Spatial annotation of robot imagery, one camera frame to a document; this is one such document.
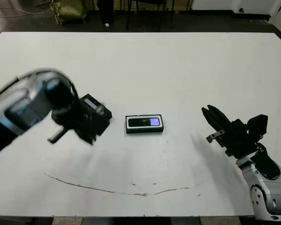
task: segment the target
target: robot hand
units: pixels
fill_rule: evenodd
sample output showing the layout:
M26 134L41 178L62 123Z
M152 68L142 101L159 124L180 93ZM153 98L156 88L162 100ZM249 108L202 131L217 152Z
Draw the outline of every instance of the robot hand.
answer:
M78 98L73 83L57 70L37 70L16 78L0 91L0 151L52 111L53 120L63 128L55 143L68 130L92 144L108 127L112 115L87 94Z
M259 115L242 123L230 122L216 107L202 108L207 122L216 133L207 137L226 147L225 153L237 158L252 200L255 218L281 222L281 168L268 156L266 148L258 141L266 134L267 116Z

